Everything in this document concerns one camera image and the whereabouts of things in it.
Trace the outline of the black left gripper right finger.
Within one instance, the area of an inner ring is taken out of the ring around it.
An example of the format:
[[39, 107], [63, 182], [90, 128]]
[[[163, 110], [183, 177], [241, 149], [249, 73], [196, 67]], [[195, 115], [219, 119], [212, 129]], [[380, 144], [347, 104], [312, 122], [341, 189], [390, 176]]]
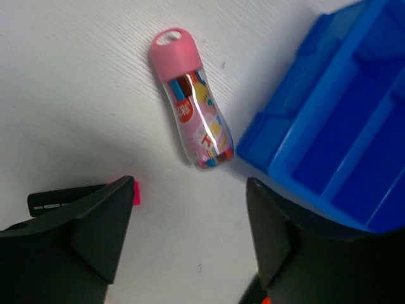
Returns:
[[403, 303], [404, 230], [338, 224], [246, 182], [258, 272], [242, 303]]

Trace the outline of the pink-capped marker tube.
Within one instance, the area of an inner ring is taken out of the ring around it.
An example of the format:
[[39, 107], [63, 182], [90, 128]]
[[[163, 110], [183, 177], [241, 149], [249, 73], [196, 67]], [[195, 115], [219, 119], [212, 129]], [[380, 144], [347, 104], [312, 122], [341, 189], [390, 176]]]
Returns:
[[149, 54], [190, 162], [207, 170], [230, 161], [233, 139], [191, 34], [182, 28], [164, 30], [153, 39]]

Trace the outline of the blue compartment tray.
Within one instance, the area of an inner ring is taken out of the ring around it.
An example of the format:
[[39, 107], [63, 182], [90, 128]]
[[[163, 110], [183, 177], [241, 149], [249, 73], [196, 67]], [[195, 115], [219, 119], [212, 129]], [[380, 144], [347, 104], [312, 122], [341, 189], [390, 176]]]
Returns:
[[321, 15], [237, 154], [336, 222], [403, 228], [404, 2]]

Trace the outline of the pink highlighter black body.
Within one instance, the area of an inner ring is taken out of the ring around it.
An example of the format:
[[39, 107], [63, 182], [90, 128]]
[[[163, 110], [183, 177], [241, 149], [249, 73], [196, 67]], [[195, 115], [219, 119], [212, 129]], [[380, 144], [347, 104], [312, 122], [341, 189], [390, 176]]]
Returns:
[[29, 194], [27, 197], [28, 212], [31, 217], [35, 218], [50, 212], [53, 209], [69, 205], [70, 203], [80, 200], [106, 186], [108, 186], [108, 184], [74, 187]]

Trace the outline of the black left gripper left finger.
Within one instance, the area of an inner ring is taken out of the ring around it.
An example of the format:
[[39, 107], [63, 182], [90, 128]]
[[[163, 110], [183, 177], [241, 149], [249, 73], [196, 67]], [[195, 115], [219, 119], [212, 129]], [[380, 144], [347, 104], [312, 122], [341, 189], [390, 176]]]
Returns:
[[104, 303], [135, 198], [124, 176], [105, 186], [39, 194], [48, 212], [1, 231], [2, 303]]

